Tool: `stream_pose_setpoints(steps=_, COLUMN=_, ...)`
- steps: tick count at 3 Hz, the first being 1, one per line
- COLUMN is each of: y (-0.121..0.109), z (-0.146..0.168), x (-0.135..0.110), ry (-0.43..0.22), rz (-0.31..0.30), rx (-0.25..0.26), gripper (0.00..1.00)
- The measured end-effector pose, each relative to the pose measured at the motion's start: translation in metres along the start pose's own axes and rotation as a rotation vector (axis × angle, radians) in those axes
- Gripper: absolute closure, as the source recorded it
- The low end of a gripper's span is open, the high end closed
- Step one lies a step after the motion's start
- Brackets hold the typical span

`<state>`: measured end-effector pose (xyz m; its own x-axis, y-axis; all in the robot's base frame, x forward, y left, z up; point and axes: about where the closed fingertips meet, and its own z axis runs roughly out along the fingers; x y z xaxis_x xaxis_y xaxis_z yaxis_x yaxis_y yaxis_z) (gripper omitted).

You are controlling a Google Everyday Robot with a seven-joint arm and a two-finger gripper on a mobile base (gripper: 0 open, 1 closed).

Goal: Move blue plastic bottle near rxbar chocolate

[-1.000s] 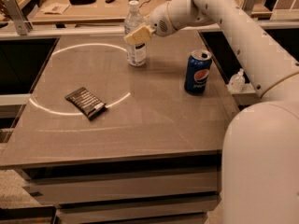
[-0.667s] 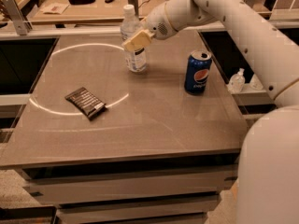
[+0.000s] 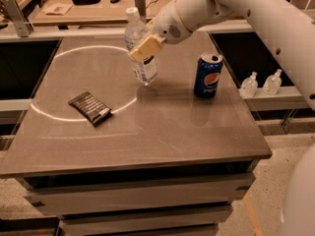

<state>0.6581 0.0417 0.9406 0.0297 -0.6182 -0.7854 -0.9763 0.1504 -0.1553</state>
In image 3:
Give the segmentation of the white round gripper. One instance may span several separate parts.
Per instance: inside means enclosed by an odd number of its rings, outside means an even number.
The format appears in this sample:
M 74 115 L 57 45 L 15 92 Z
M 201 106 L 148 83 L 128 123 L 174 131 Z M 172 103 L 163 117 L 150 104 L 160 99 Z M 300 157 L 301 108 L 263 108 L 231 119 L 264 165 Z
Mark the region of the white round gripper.
M 157 13 L 153 20 L 152 31 L 129 52 L 129 57 L 140 62 L 162 51 L 163 43 L 177 44 L 188 38 L 192 31 L 187 29 L 179 14 L 177 1 L 173 0 Z

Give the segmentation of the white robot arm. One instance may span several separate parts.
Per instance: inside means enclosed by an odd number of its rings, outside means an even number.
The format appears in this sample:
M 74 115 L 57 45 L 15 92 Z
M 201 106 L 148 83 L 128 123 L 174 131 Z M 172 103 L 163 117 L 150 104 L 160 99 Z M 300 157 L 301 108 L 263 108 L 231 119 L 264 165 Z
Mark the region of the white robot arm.
M 243 17 L 315 109 L 315 23 L 285 0 L 172 0 L 149 22 L 150 31 L 129 56 L 141 61 L 195 30 Z

